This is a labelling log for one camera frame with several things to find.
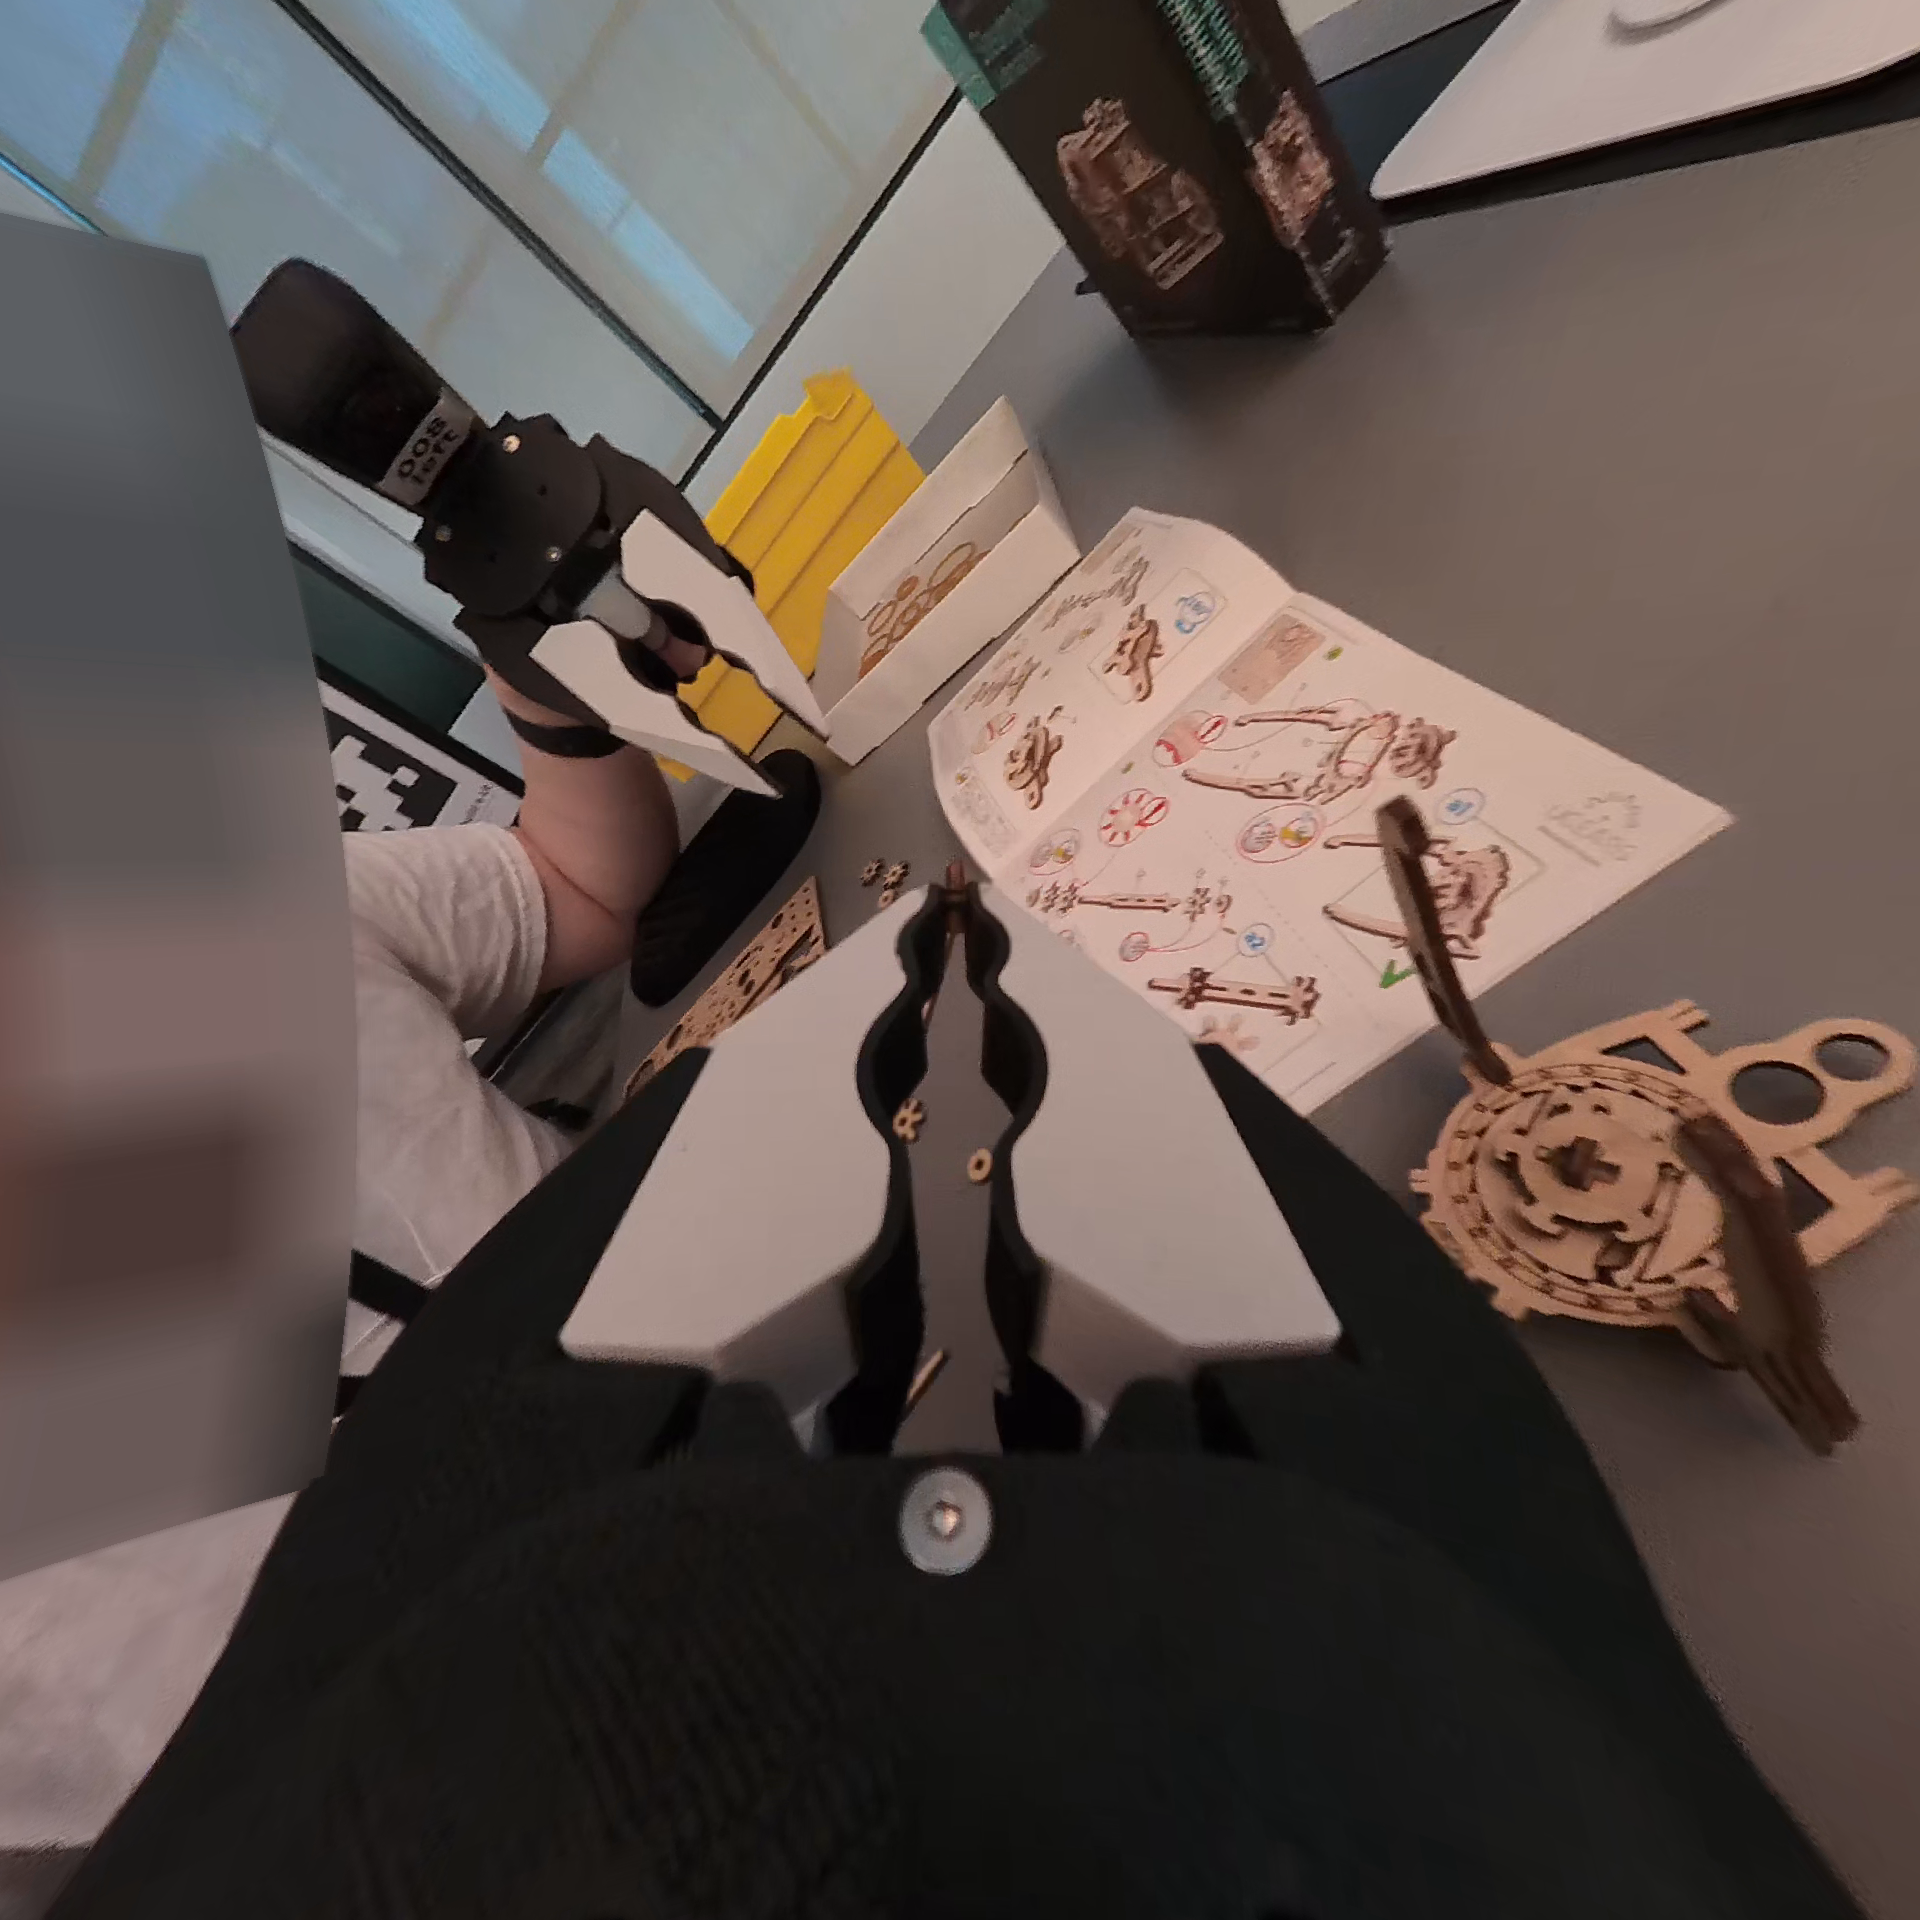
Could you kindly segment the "printed instruction booklet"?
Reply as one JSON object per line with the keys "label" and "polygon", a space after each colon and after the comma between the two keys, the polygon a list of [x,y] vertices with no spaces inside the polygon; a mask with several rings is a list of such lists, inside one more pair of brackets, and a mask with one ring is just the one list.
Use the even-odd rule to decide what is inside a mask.
{"label": "printed instruction booklet", "polygon": [[927,728],[986,881],[1314,1111],[1433,1027],[1379,853],[1408,799],[1465,986],[1517,973],[1728,810],[1129,509]]}

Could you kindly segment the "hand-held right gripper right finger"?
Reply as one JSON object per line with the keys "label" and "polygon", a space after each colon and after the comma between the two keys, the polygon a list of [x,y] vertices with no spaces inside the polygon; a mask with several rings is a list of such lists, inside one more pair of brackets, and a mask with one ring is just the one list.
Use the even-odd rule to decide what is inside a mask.
{"label": "hand-held right gripper right finger", "polygon": [[1002,1450],[1075,1452],[1145,1380],[1337,1349],[1202,1048],[993,885],[955,919],[1004,1108],[983,1270]]}

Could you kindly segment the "person's white shirt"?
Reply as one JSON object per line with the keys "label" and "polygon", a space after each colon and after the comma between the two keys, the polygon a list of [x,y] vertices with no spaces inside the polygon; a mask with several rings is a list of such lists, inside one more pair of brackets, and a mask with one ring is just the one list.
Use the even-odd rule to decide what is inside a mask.
{"label": "person's white shirt", "polygon": [[632,924],[494,824],[344,838],[357,1020],[354,1247],[442,1280],[570,1153],[467,1053],[611,973]]}

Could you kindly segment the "glass window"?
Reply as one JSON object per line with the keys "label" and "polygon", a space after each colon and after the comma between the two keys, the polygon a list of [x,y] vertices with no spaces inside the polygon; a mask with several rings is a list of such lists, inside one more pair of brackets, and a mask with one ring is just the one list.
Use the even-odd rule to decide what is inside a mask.
{"label": "glass window", "polygon": [[948,117],[926,3],[6,2],[5,161],[340,273],[487,418],[699,462]]}

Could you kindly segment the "white cardboard box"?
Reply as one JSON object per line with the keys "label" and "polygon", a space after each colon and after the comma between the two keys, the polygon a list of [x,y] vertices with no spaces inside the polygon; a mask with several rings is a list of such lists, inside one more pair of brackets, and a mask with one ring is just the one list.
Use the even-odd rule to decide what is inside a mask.
{"label": "white cardboard box", "polygon": [[[990,554],[860,679],[863,617],[903,573],[953,539],[975,539]],[[830,752],[842,764],[865,760],[1004,638],[1080,554],[1050,466],[1012,403],[994,400],[830,587],[815,671]]]}

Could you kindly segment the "person's left forearm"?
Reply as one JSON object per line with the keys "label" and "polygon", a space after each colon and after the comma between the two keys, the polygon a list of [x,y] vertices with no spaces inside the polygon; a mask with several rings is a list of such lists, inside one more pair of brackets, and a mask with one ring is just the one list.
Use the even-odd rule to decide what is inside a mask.
{"label": "person's left forearm", "polygon": [[627,964],[637,916],[681,849],[674,800],[650,752],[524,698],[493,671],[487,680],[521,745],[514,835],[539,879],[539,990],[563,990]]}

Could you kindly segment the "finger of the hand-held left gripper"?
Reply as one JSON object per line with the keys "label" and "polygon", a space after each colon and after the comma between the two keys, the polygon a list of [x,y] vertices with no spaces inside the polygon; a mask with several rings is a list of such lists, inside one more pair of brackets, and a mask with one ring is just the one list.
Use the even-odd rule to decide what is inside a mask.
{"label": "finger of the hand-held left gripper", "polygon": [[531,664],[557,679],[620,742],[744,792],[775,792],[775,782],[750,754],[780,704],[752,669],[780,669],[780,637],[756,615],[732,638],[746,641],[746,661],[729,655],[710,661],[695,679],[692,704],[679,689],[643,684],[613,631],[591,618],[547,628],[533,643]]}
{"label": "finger of the hand-held left gripper", "polygon": [[756,607],[755,592],[712,563],[658,514],[645,509],[622,532],[620,575],[651,607],[684,610],[713,655],[746,673],[808,732],[830,732],[809,679]]}

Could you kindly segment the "yellow plastic tray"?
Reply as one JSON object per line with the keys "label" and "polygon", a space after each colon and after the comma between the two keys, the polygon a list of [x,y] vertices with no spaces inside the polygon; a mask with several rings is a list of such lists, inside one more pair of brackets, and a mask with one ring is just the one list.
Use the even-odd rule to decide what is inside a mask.
{"label": "yellow plastic tray", "polygon": [[847,369],[809,375],[704,512],[744,562],[758,610],[815,673],[834,581],[924,484],[924,466]]}

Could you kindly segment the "assembled wooden model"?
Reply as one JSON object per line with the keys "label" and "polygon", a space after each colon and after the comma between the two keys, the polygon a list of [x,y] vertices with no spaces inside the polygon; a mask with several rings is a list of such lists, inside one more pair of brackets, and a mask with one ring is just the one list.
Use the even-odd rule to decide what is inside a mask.
{"label": "assembled wooden model", "polygon": [[1847,1172],[1828,1143],[1916,1083],[1916,1045],[1877,1020],[1812,1020],[1713,1051],[1693,1042],[1708,1015],[1671,1003],[1514,1051],[1458,973],[1418,808],[1382,803],[1375,838],[1465,1081],[1409,1173],[1431,1238],[1514,1320],[1670,1329],[1746,1374],[1808,1450],[1850,1441],[1859,1413],[1812,1272],[1916,1203],[1916,1179]]}

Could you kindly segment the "black white printed marker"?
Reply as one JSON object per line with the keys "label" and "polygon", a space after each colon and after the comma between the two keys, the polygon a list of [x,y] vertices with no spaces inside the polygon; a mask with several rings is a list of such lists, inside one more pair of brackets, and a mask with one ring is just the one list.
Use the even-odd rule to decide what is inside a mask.
{"label": "black white printed marker", "polygon": [[516,822],[521,787],[500,767],[410,731],[328,679],[319,691],[344,834]]}

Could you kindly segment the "white monitor base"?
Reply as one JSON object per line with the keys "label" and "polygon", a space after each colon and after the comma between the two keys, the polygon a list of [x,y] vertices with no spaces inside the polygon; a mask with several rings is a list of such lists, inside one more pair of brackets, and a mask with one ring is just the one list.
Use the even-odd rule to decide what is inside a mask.
{"label": "white monitor base", "polygon": [[1397,200],[1866,82],[1914,2],[1522,2],[1379,161]]}

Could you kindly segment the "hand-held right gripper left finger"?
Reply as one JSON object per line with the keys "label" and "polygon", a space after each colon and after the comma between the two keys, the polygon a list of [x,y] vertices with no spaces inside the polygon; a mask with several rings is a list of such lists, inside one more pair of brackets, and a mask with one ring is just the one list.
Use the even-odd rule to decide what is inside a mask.
{"label": "hand-held right gripper left finger", "polygon": [[913,889],[699,1051],[562,1347],[773,1393],[819,1452],[890,1452],[926,1308],[899,1111],[948,894]]}

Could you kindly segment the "large wooden parts sheet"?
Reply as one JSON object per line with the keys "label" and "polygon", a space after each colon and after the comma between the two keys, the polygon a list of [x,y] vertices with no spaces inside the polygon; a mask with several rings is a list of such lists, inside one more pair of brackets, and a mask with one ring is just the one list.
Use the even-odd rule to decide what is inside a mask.
{"label": "large wooden parts sheet", "polygon": [[827,950],[823,898],[816,877],[806,877],[798,890],[741,946],[688,1012],[664,1032],[653,1049],[634,1067],[620,1098],[634,1096],[667,1065],[692,1048],[704,1048],[738,1020],[748,1018],[788,982],[815,965]]}

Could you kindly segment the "black model kit box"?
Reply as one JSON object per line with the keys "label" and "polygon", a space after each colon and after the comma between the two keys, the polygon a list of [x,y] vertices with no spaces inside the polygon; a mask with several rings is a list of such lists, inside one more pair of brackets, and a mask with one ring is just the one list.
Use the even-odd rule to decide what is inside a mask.
{"label": "black model kit box", "polygon": [[1328,327],[1389,239],[1275,2],[948,2],[922,33],[1133,337]]}

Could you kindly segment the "wooden gear sheet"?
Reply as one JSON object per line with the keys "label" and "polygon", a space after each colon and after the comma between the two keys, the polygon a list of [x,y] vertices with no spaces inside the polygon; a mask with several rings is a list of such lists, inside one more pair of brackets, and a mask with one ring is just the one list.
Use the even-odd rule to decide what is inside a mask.
{"label": "wooden gear sheet", "polygon": [[953,539],[917,570],[903,573],[892,594],[883,595],[862,620],[865,638],[854,675],[863,679],[874,673],[988,554],[990,550],[975,539]]}

